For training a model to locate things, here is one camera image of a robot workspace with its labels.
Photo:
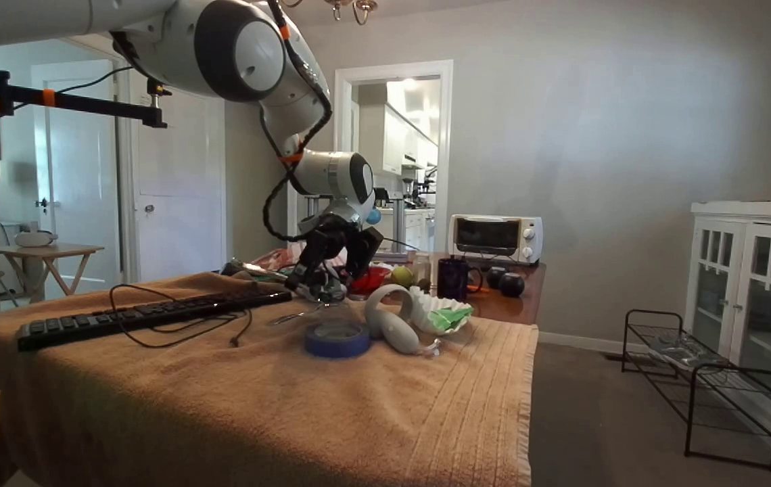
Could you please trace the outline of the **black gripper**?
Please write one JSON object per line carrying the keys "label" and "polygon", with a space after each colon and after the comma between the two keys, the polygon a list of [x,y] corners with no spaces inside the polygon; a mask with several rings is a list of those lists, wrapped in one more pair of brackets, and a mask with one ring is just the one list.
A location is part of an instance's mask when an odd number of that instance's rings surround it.
{"label": "black gripper", "polygon": [[346,255],[346,276],[360,278],[377,256],[384,234],[377,228],[364,228],[335,214],[324,214],[308,233],[300,252],[300,282],[320,287],[324,263]]}

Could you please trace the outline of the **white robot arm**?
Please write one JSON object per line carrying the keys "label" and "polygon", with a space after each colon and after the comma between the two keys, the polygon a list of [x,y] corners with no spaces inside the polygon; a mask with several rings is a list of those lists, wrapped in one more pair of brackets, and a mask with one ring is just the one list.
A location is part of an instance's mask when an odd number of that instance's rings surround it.
{"label": "white robot arm", "polygon": [[303,252],[284,283],[324,295],[360,278],[381,233],[373,168],[358,150],[318,150],[308,141],[334,106],[320,65],[278,0],[0,0],[0,46],[109,31],[150,80],[255,102],[261,126],[300,194],[322,194],[322,214],[300,225]]}

